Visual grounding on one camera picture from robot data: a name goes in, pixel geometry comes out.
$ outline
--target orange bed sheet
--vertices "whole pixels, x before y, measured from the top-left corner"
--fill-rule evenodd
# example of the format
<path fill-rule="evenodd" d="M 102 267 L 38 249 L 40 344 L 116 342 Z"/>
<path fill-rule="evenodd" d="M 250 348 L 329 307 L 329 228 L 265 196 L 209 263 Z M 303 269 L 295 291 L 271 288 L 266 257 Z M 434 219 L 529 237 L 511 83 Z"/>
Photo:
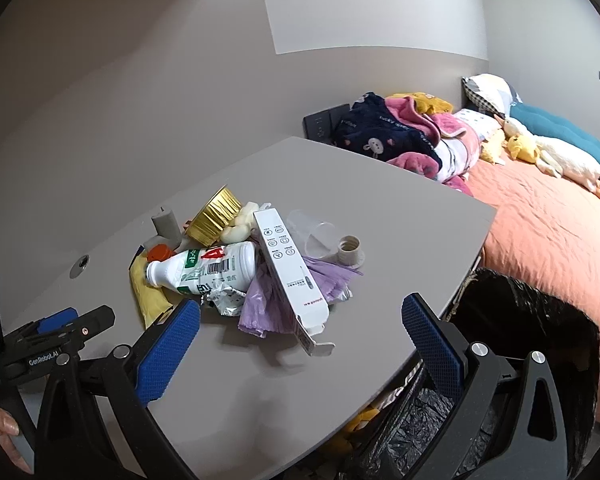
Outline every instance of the orange bed sheet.
<path fill-rule="evenodd" d="M 498 210 L 485 266 L 571 303 L 600 327 L 600 199 L 502 155 L 506 165 L 479 160 L 468 181 Z"/>

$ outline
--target clear plastic cup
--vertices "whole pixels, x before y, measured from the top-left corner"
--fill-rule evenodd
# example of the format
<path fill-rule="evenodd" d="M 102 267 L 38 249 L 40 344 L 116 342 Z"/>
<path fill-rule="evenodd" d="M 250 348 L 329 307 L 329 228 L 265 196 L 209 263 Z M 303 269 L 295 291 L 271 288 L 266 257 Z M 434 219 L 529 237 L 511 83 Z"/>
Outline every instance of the clear plastic cup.
<path fill-rule="evenodd" d="M 289 213 L 286 228 L 302 256 L 323 258 L 338 252 L 338 242 L 342 236 L 336 226 L 315 219 L 302 209 Z"/>

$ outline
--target table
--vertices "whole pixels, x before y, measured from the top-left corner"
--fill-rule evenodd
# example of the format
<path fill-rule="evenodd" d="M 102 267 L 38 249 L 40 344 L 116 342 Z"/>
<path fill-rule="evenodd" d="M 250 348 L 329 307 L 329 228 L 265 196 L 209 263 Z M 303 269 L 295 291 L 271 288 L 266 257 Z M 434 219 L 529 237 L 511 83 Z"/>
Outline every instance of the table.
<path fill-rule="evenodd" d="M 308 357 L 290 335 L 259 339 L 237 319 L 203 313 L 162 399 L 150 409 L 165 435 L 203 480 L 270 478 L 335 433 L 400 370 L 414 347 L 400 320 L 402 298 L 420 292 L 441 314 L 470 270 L 494 210 L 456 190 L 366 156 L 292 137 L 166 199 L 184 222 L 221 187 L 243 202 L 271 202 L 282 218 L 301 208 L 362 242 L 363 277 L 354 297 L 331 309 L 323 340 L 329 357 Z M 75 280 L 64 273 L 15 326 L 72 306 L 108 304 L 115 325 L 83 358 L 133 344 L 142 333 L 128 265 L 152 236 L 151 215 L 133 220 L 90 252 Z M 101 404 L 125 466 L 137 470 Z"/>

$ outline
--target black trash bag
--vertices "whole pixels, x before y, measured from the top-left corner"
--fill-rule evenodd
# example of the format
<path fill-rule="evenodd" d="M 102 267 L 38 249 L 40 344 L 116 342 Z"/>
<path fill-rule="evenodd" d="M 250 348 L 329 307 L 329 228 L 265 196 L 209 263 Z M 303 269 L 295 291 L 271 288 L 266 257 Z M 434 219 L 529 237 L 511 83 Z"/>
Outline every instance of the black trash bag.
<path fill-rule="evenodd" d="M 533 350 L 546 355 L 564 415 L 573 478 L 595 420 L 600 376 L 595 323 L 575 307 L 488 269 L 472 276 L 450 320 L 467 341 L 481 341 L 498 355 L 523 359 Z M 435 391 L 422 368 L 385 413 L 360 432 L 360 444 L 343 462 L 339 479 L 401 479 L 452 409 L 453 402 Z M 504 402 L 496 397 L 456 476 L 480 464 L 503 411 Z"/>

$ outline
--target blue textured pad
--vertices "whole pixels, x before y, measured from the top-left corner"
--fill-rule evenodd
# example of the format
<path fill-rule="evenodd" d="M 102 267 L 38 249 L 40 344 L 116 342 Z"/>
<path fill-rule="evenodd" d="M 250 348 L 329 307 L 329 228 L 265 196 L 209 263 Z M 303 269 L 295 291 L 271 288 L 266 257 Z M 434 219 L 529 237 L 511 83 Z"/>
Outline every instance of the blue textured pad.
<path fill-rule="evenodd" d="M 402 324 L 416 346 L 438 392 L 458 402 L 463 392 L 462 362 L 425 309 L 429 305 L 410 294 L 402 302 Z"/>
<path fill-rule="evenodd" d="M 160 399 L 200 328 L 200 307 L 193 301 L 177 313 L 138 367 L 136 394 L 143 406 Z"/>
<path fill-rule="evenodd" d="M 74 308 L 66 308 L 61 310 L 60 312 L 53 314 L 52 316 L 45 317 L 45 319 L 41 319 L 38 324 L 38 334 L 43 334 L 46 332 L 51 332 L 52 330 L 56 330 L 61 326 L 66 325 L 67 323 L 73 321 L 78 317 L 78 313 Z"/>

